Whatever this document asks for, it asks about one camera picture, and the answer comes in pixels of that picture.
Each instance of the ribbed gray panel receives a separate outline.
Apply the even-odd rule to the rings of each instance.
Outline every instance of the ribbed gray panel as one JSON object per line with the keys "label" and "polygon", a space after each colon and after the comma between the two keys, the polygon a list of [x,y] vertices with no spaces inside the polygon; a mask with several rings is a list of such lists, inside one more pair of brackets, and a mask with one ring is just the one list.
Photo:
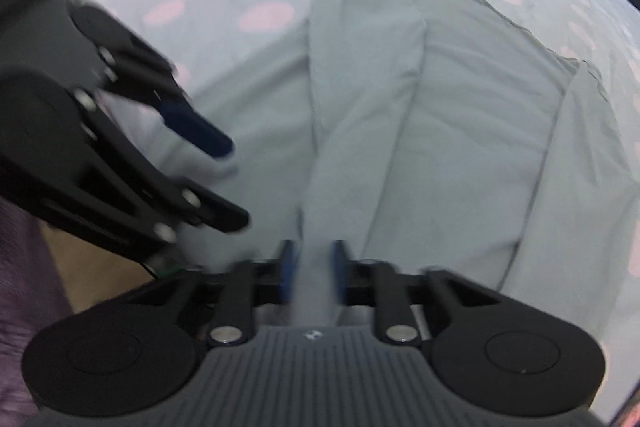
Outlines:
{"label": "ribbed gray panel", "polygon": [[367,327],[261,328],[240,347],[212,350],[166,402],[111,419],[49,409],[26,427],[549,427],[601,426],[586,409],[512,419],[445,388],[417,349],[377,341]]}

